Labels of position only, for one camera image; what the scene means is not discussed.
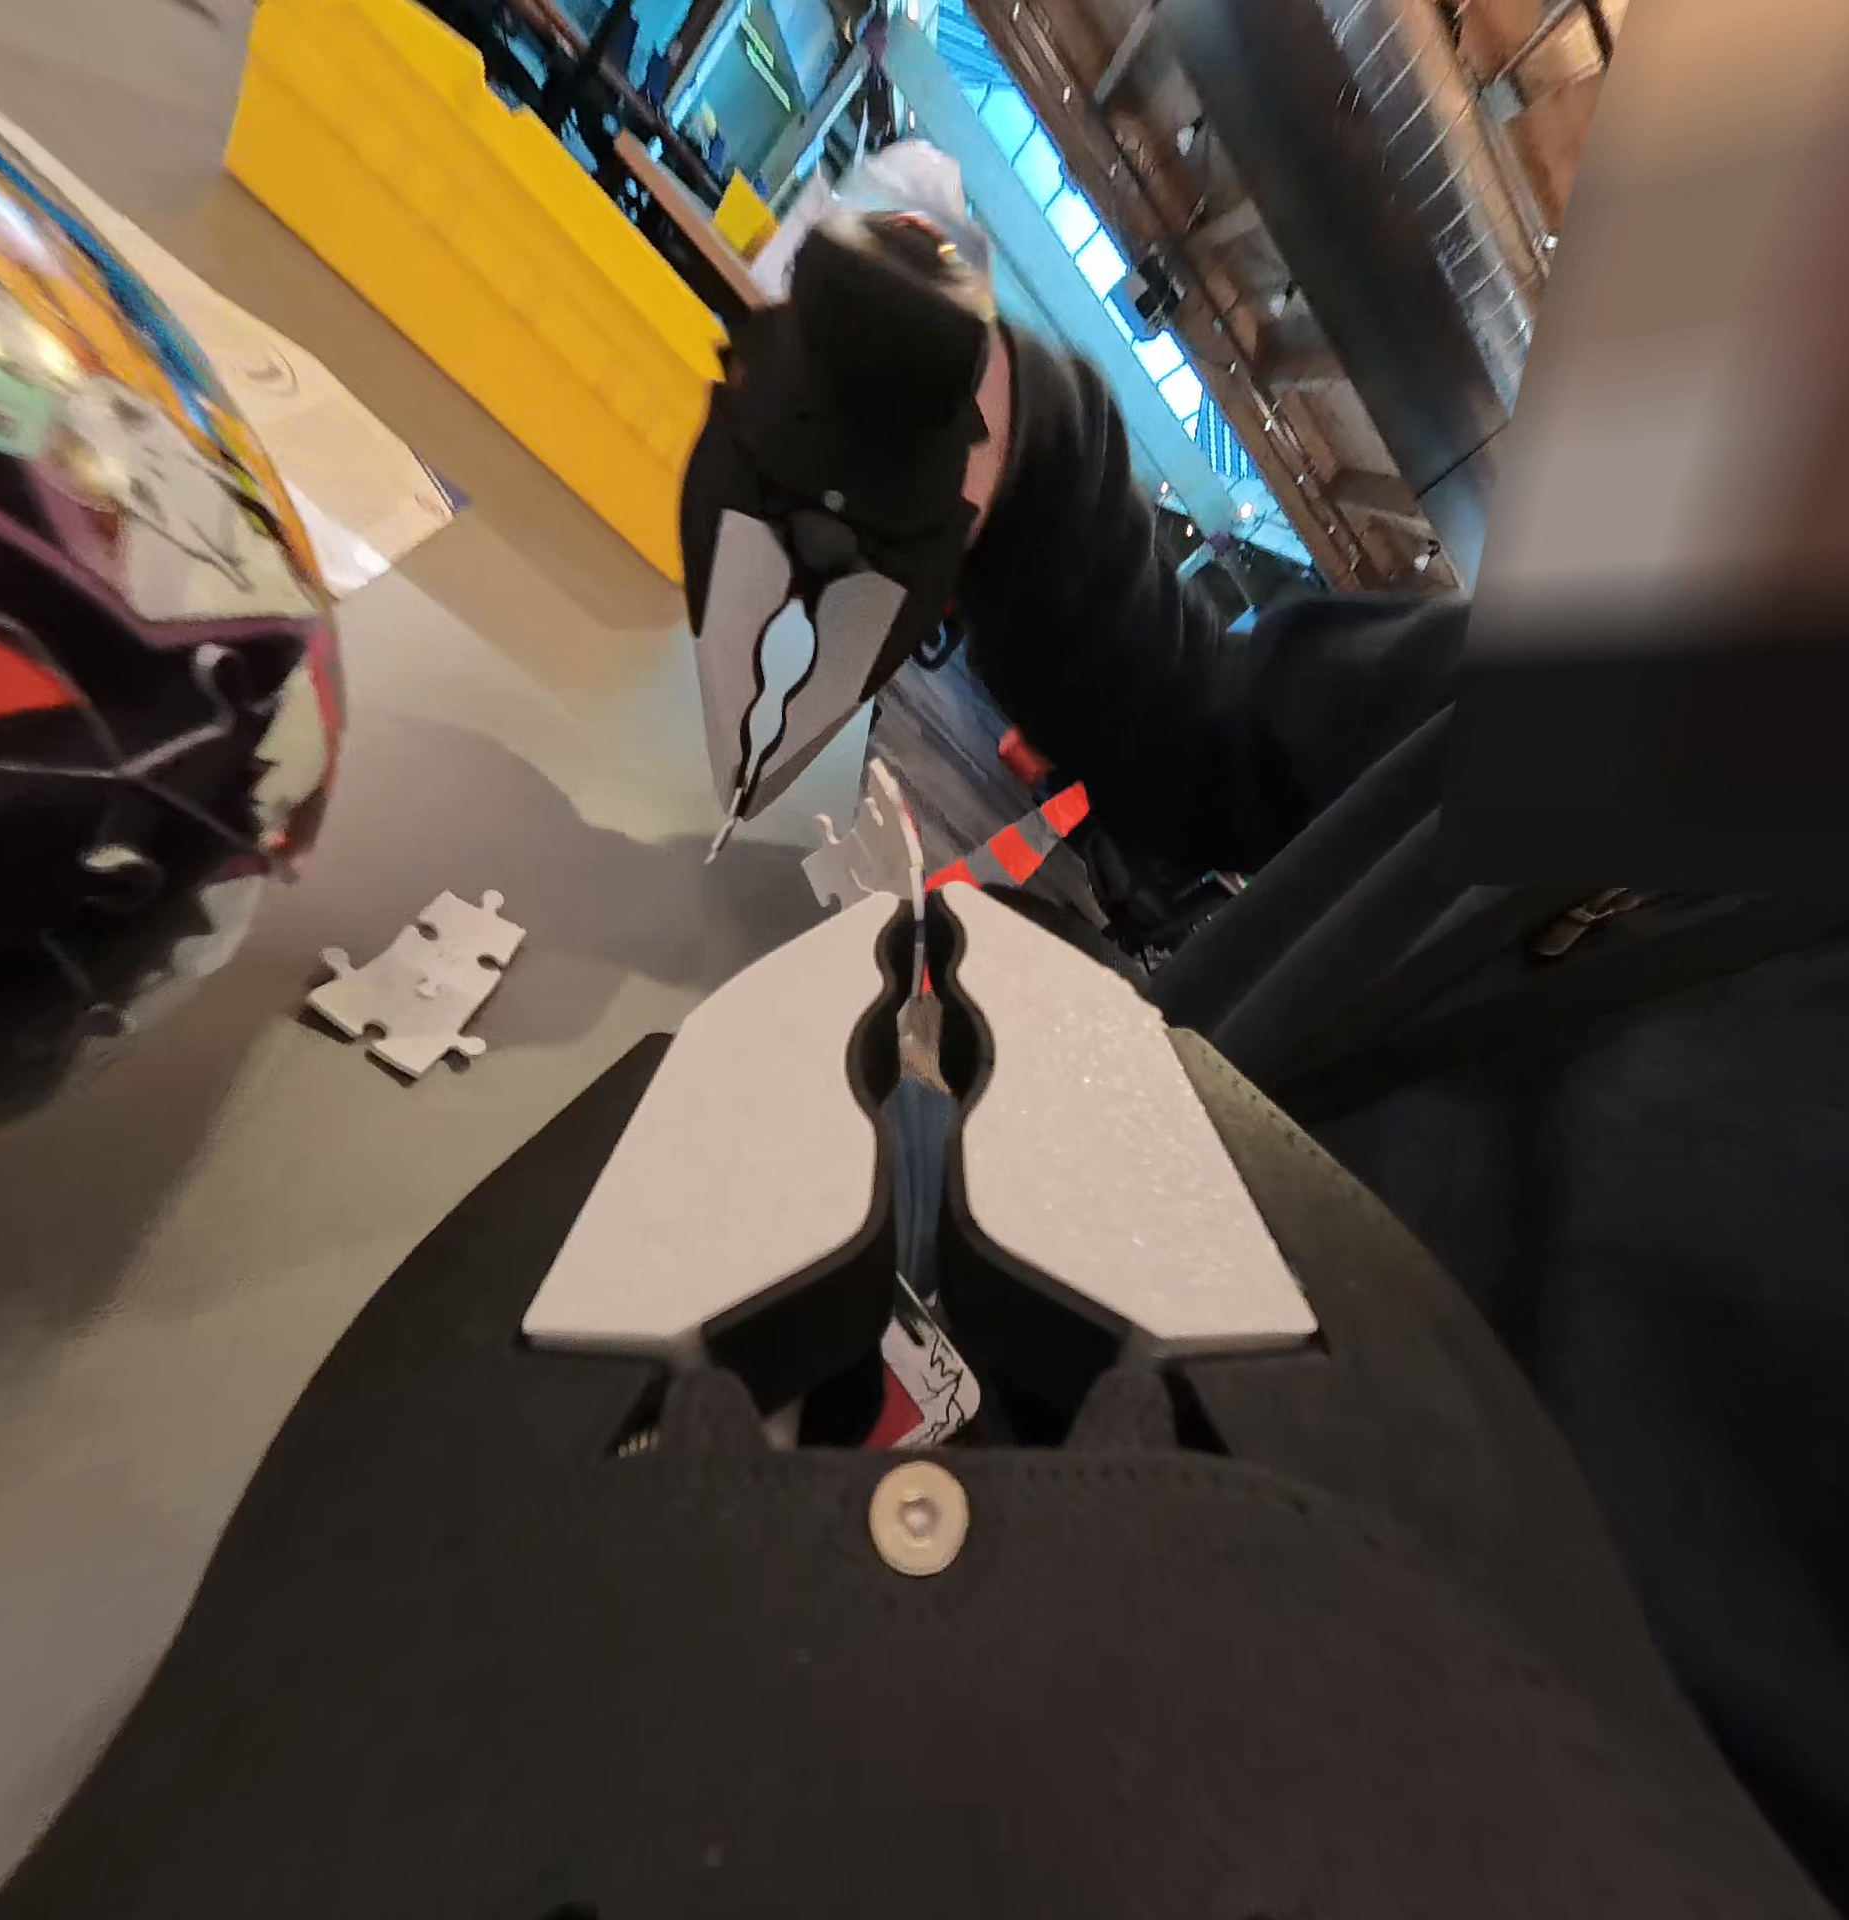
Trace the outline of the yellow plastic bin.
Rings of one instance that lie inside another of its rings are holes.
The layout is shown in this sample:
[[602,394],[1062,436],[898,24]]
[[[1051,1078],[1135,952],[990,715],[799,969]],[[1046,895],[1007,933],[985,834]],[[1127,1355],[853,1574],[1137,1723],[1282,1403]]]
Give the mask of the yellow plastic bin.
[[421,4],[264,3],[226,172],[672,584],[710,306]]

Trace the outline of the white printed paper sheet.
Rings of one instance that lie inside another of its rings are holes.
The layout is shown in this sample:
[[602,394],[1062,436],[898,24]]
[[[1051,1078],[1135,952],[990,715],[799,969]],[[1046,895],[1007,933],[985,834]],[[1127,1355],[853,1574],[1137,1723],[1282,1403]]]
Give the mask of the white printed paper sheet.
[[175,314],[271,456],[331,596],[397,569],[459,514],[459,497],[313,352],[214,288]]

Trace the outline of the person's right forearm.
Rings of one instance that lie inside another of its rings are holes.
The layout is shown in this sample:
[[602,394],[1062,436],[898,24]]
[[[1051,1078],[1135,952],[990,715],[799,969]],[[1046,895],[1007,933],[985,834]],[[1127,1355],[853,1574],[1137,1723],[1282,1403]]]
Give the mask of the person's right forearm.
[[1449,704],[1467,606],[1308,593],[1228,633],[1157,543],[1097,369],[1014,327],[1000,356],[1005,456],[957,590],[972,672],[1130,848],[1252,877]]

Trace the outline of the red floor tape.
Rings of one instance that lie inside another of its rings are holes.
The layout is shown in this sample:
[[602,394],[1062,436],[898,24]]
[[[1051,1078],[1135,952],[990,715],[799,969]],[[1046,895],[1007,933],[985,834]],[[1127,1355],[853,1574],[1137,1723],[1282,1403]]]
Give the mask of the red floor tape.
[[936,895],[952,884],[975,889],[1020,889],[1046,866],[1049,855],[1080,829],[1089,812],[1084,783],[1074,781],[1062,786],[1047,802],[996,829],[957,859],[930,870],[924,878],[927,895]]

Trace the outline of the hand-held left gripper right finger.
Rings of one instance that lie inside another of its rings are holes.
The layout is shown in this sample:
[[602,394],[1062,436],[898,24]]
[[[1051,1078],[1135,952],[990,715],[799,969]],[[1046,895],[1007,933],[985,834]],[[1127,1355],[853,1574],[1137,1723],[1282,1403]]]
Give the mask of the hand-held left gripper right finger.
[[1162,1016],[1000,897],[928,897],[941,1062],[972,1084],[947,1198],[984,1263],[1166,1360],[1291,1353],[1320,1326]]

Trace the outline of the silver ventilation duct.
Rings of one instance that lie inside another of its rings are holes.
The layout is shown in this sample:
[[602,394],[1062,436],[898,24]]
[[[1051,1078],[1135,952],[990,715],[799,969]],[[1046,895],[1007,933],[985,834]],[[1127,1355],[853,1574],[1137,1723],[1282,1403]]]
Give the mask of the silver ventilation duct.
[[1439,4],[1320,3],[1336,106],[1375,143],[1385,205],[1430,261],[1498,417],[1515,411],[1548,268],[1531,198]]

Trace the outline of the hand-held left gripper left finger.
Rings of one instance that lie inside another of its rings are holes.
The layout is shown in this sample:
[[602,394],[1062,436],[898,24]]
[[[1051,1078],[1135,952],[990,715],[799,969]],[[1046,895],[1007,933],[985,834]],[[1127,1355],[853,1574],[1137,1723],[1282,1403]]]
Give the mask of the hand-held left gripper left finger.
[[531,1346],[862,1357],[881,1338],[913,933],[908,899],[871,895],[697,1004],[525,1309]]

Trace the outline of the red printed puzzle piece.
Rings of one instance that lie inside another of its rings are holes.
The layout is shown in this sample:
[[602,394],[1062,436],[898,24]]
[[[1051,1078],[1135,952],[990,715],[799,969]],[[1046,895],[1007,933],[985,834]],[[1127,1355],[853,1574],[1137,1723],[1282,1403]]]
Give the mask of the red printed puzzle piece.
[[871,757],[852,823],[836,829],[817,820],[818,848],[804,870],[820,906],[849,908],[886,895],[911,910],[911,952],[898,963],[905,998],[898,1004],[898,1087],[886,1117],[898,1140],[896,1291],[883,1334],[884,1398],[866,1446],[874,1451],[933,1451],[970,1427],[981,1392],[978,1371],[959,1357],[940,1318],[936,1284],[940,1129],[927,1115],[927,1095],[937,1095],[927,1020],[927,878],[922,848],[898,781]]

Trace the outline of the colourful printed puzzle ball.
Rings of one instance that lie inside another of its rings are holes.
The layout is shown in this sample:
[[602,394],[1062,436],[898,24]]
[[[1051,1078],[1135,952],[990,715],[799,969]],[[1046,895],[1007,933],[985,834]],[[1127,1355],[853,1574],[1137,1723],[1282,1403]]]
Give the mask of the colourful printed puzzle ball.
[[254,429],[0,137],[0,964],[294,877],[340,733],[331,603]]

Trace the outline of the person's dark clothed body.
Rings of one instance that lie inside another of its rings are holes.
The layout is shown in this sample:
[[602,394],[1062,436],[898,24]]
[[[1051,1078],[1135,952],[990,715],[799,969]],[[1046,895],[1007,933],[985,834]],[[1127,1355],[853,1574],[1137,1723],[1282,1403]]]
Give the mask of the person's dark clothed body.
[[1461,1284],[1849,1916],[1849,889],[1442,878],[1466,608],[1176,600],[1170,794],[1245,886],[1159,1007]]

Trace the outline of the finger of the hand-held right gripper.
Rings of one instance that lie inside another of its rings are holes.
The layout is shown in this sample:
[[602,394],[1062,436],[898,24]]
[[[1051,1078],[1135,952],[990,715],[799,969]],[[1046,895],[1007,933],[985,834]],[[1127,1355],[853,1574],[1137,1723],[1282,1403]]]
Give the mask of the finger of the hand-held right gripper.
[[905,589],[877,573],[826,584],[815,612],[785,608],[761,643],[761,688],[741,728],[741,816],[755,820],[862,711]]
[[792,600],[792,564],[766,523],[721,512],[696,635],[707,756],[727,823],[744,820],[783,733],[766,635]]

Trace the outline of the white joined puzzle pieces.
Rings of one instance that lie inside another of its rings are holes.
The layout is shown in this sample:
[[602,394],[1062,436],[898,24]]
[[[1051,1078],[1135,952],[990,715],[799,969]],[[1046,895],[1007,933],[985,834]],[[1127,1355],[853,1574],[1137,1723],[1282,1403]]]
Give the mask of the white joined puzzle pieces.
[[483,1058],[486,1042],[470,1026],[524,943],[525,928],[506,919],[502,891],[477,899],[442,891],[362,963],[324,949],[327,976],[301,1010],[413,1084],[442,1064]]

